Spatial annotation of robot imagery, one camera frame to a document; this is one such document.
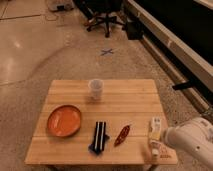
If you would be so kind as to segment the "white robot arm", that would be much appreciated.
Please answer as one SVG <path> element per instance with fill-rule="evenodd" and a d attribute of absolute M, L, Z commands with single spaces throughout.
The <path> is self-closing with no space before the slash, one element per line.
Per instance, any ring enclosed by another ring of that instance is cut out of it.
<path fill-rule="evenodd" d="M 213 169 L 213 124 L 202 117 L 196 117 L 178 126 L 162 131 L 161 139 L 172 149 L 180 149 L 209 169 Z"/>

